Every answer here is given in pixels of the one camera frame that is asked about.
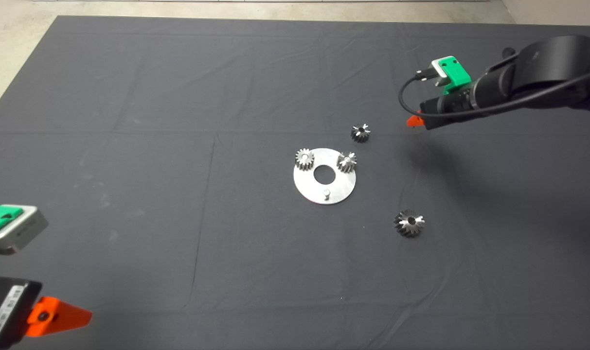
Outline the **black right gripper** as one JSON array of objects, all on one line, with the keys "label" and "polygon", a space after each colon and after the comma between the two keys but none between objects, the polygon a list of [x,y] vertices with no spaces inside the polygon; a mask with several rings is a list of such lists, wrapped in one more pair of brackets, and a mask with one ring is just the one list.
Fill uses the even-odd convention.
[{"label": "black right gripper", "polygon": [[475,110],[472,93],[476,83],[458,89],[440,97],[431,98],[420,103],[420,113],[443,114],[443,117],[420,117],[411,115],[407,119],[407,127],[425,127],[426,130],[441,128],[454,123],[463,123],[480,118],[479,114],[466,117],[466,113]]}]

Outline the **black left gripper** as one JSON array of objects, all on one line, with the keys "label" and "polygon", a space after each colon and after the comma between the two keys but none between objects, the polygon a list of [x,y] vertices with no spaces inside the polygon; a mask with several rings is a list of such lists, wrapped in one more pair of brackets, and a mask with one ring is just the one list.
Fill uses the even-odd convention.
[{"label": "black left gripper", "polygon": [[86,327],[92,312],[56,297],[39,296],[38,281],[0,277],[0,350],[27,337],[43,337]]}]

